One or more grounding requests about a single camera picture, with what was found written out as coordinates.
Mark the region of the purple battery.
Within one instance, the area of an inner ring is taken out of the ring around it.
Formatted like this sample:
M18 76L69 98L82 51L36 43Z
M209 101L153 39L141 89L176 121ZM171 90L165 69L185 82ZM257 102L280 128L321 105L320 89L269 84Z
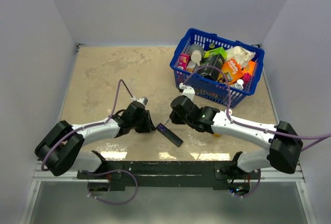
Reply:
M158 128L158 130L161 131L161 132L166 132L166 130L165 130L163 127L161 127L161 126L157 126L157 128Z

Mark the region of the black remote control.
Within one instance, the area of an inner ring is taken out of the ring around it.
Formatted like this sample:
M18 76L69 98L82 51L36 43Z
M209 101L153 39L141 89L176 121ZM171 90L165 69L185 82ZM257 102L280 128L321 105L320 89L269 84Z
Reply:
M166 130L166 132L159 131L157 126L163 127ZM165 125L163 125L162 123L159 123L157 126L156 126L156 129L164 137L166 137L169 141L171 141L175 146L180 147L183 144L183 140L180 137L178 137L174 132L172 132L170 129L168 129Z

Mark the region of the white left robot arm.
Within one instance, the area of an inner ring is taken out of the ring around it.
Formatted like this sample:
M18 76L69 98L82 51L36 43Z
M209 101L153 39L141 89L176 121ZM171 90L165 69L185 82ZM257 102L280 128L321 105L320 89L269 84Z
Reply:
M104 139L119 138L135 130L149 133L155 130L149 110L148 99L139 98L129 104L122 114L85 125L58 122L35 148L35 155L54 175L60 176L69 170L85 170L94 178L103 178L107 173L105 159L96 151L82 152L87 144Z

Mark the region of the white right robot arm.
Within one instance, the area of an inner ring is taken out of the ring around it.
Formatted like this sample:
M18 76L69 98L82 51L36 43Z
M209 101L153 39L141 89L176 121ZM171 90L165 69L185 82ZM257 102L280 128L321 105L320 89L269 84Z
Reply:
M170 106L173 124L188 125L197 132L236 137L260 147L255 152L236 154L230 166L234 178L241 179L248 172L268 167L286 174L295 172L303 142L289 123L262 124L227 116L226 111L216 108L199 108L186 96L176 97Z

